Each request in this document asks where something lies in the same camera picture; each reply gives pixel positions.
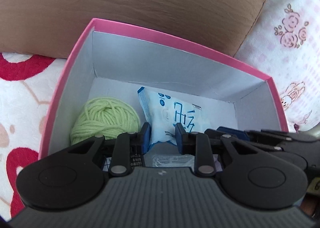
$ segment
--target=bed sheet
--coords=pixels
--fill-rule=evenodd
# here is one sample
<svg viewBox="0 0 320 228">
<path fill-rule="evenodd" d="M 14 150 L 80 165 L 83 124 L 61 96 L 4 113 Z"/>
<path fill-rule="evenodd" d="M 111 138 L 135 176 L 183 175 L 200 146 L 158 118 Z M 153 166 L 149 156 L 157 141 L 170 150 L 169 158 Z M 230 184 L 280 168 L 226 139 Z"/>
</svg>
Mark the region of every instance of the bed sheet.
<svg viewBox="0 0 320 228">
<path fill-rule="evenodd" d="M 15 180 L 38 158 L 46 113 L 65 62 L 0 53 L 0 215 L 5 220 L 23 209 Z"/>
</svg>

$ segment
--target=brown leather surface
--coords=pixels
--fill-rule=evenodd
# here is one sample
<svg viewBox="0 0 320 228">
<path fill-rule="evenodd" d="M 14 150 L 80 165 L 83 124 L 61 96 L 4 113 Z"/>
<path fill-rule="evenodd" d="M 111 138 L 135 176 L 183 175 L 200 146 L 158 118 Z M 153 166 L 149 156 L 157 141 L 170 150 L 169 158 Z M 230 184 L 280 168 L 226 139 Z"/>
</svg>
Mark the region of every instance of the brown leather surface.
<svg viewBox="0 0 320 228">
<path fill-rule="evenodd" d="M 0 51 L 67 57 L 91 18 L 136 24 L 234 55 L 265 0 L 0 0 Z"/>
</svg>

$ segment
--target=ribbed surface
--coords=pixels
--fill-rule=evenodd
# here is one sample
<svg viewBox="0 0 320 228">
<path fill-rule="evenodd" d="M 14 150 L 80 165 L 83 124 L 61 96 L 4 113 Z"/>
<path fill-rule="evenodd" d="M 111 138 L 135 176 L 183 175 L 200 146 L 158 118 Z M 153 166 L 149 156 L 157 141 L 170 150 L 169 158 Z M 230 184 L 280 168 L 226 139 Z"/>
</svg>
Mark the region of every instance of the ribbed surface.
<svg viewBox="0 0 320 228">
<path fill-rule="evenodd" d="M 195 177 L 188 168 L 135 168 L 111 179 L 102 193 L 66 212 L 25 209 L 13 227 L 217 227 L 308 228 L 313 222 L 297 208 L 259 212 L 225 197 L 212 179 Z"/>
</svg>

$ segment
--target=pink box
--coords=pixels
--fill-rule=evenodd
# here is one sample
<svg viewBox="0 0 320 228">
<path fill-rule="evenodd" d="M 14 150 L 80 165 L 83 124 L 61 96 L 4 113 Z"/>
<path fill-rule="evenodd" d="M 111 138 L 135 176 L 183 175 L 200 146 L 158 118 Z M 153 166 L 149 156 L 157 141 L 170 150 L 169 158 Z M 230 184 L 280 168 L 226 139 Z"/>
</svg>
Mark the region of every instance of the pink box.
<svg viewBox="0 0 320 228">
<path fill-rule="evenodd" d="M 273 79 L 202 45 L 134 25 L 94 18 L 75 44 L 53 95 L 39 159 L 70 145 L 84 103 L 112 96 L 145 121 L 137 90 L 164 89 L 202 105 L 212 128 L 288 131 Z"/>
</svg>

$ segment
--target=yarn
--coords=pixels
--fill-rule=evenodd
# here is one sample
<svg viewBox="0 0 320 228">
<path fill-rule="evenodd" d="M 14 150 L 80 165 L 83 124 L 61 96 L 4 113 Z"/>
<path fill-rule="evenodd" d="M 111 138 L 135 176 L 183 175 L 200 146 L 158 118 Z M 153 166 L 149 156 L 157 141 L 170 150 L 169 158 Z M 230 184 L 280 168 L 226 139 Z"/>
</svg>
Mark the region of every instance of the yarn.
<svg viewBox="0 0 320 228">
<path fill-rule="evenodd" d="M 71 130 L 71 145 L 97 134 L 114 139 L 133 131 L 140 131 L 140 119 L 129 104 L 111 97 L 94 98 L 84 105 Z"/>
</svg>

